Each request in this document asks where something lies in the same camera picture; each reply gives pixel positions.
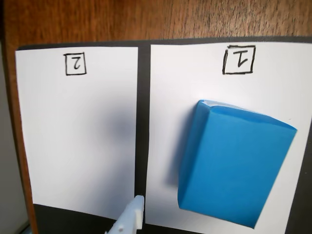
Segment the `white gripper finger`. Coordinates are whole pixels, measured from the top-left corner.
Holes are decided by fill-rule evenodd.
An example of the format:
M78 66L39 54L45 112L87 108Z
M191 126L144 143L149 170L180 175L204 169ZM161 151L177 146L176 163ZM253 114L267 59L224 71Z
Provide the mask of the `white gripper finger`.
M144 196L136 195L106 234L136 234L142 229Z

